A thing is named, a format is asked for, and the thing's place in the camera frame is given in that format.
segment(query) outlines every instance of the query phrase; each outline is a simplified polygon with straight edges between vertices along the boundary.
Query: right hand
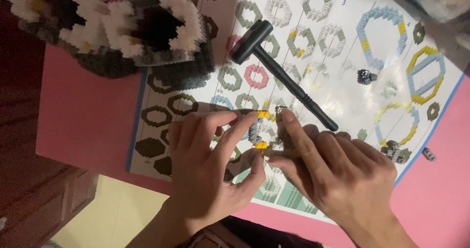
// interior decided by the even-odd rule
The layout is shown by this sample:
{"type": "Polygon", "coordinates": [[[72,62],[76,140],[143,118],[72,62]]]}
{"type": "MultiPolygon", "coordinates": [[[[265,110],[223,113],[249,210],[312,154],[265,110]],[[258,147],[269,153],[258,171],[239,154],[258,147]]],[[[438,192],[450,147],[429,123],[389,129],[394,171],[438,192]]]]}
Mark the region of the right hand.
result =
{"type": "Polygon", "coordinates": [[[268,162],[326,216],[343,227],[362,248],[416,247],[390,208],[397,170],[385,155],[346,133],[308,136],[295,115],[282,121],[301,159],[274,157],[268,162]]]}

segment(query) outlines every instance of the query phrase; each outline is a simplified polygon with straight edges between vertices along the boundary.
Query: pink table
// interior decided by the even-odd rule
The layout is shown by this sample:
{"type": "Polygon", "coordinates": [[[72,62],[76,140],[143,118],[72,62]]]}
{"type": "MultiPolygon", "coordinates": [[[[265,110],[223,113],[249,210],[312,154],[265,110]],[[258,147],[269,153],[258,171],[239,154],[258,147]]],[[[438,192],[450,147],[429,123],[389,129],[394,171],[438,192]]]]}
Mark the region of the pink table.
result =
{"type": "MultiPolygon", "coordinates": [[[[108,80],[91,74],[59,48],[44,59],[36,153],[134,185],[169,194],[170,184],[126,172],[140,74],[108,80]]],[[[470,246],[470,79],[464,78],[428,147],[400,181],[392,207],[421,247],[470,246]]],[[[238,217],[334,248],[354,247],[338,227],[250,203],[238,217]]]]}

